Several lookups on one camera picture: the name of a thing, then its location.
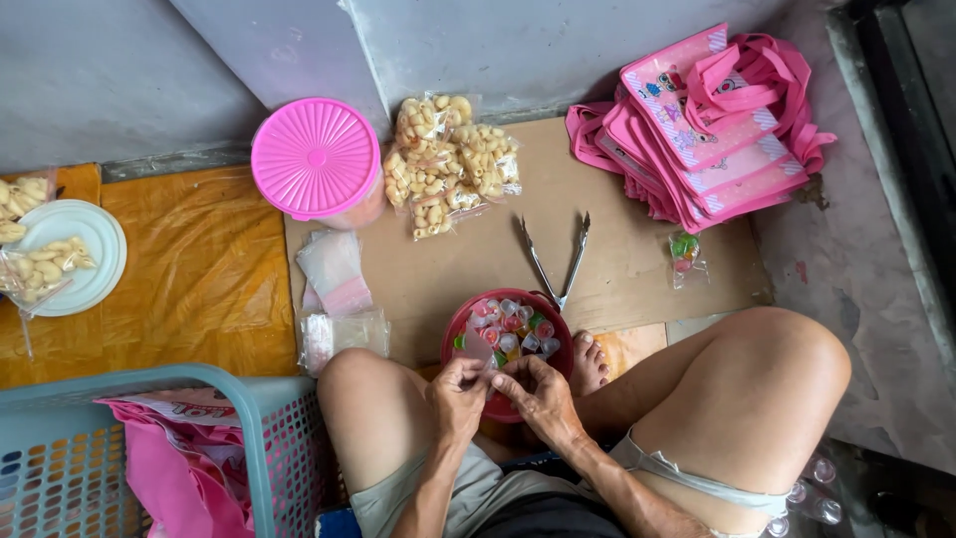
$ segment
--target shorts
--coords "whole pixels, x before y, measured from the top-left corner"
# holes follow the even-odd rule
[[[628,471],[642,470],[703,491],[740,506],[766,512],[772,516],[785,514],[787,494],[770,495],[737,489],[681,472],[660,452],[647,455],[631,440],[630,431],[608,455]],[[402,515],[405,503],[415,491],[424,464],[424,454],[407,461],[385,480],[349,498],[358,526],[365,538],[386,538]],[[581,481],[574,484],[549,477],[537,471],[515,471],[504,476],[494,461],[471,443],[462,458],[455,477],[455,486],[445,518],[446,538],[468,538],[492,514],[519,497],[543,492],[576,493],[599,503],[603,500]],[[714,532],[724,538],[725,534]]]

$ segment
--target white plate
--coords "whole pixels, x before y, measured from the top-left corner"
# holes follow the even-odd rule
[[[36,250],[51,241],[79,235],[97,263],[95,269],[76,269],[64,275],[73,282],[42,303],[37,316],[69,316],[94,306],[113,291],[126,268],[126,235],[103,208],[80,200],[56,200],[20,219],[27,233],[3,250]],[[28,304],[14,301],[21,308]]]

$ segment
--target pink plastic container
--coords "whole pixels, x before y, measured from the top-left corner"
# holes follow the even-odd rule
[[[303,99],[272,113],[252,140],[252,177],[295,220],[354,230],[385,209],[375,131],[334,99]]]
[[[561,341],[561,349],[548,359],[548,364],[554,367],[555,370],[561,372],[561,375],[563,375],[565,379],[571,378],[571,371],[575,367],[574,340],[571,337],[571,330],[568,329],[561,315],[557,313],[556,305],[540,291],[525,291],[516,288],[499,288],[486,291],[465,301],[465,304],[462,304],[462,307],[455,312],[455,315],[451,317],[451,321],[448,322],[448,326],[445,328],[445,337],[442,339],[442,350],[439,354],[442,366],[448,364],[448,361],[451,360],[451,351],[454,347],[455,336],[468,319],[468,315],[471,313],[471,306],[482,299],[511,299],[512,301],[520,301],[522,304],[528,304],[534,308],[535,311],[541,312],[546,320],[554,324],[554,337]],[[495,391],[491,400],[485,404],[482,416],[487,416],[488,418],[505,424],[523,421],[518,411],[511,407],[511,400],[498,391]]]

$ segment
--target red bowl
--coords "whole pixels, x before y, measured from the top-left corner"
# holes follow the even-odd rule
[[[550,299],[547,299],[540,291],[530,292],[516,288],[500,288],[486,291],[483,294],[476,295],[465,301],[465,304],[462,304],[462,307],[451,317],[451,321],[448,322],[448,327],[445,328],[445,337],[442,339],[442,366],[448,364],[448,361],[451,360],[455,337],[458,336],[459,331],[467,321],[468,315],[471,313],[471,306],[482,299],[497,299],[498,301],[511,299],[512,301],[520,301],[522,304],[527,304],[531,308],[534,308],[534,310],[541,312],[545,319],[554,324],[554,337],[561,342],[561,349],[548,359],[548,364],[555,370],[560,371],[565,379],[571,378],[571,370],[575,366],[574,342],[571,338],[571,331],[564,323],[564,320],[561,319],[561,315],[557,313],[557,308],[554,306],[554,303]],[[522,421],[518,411],[511,408],[511,400],[498,391],[496,391],[491,397],[491,400],[485,404],[485,410],[482,411],[482,415],[506,424]]]

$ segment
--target pink container lid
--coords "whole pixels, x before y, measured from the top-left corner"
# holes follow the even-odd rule
[[[252,178],[271,204],[295,220],[342,213],[379,171],[379,141],[351,106],[326,98],[290,102],[252,139]]]

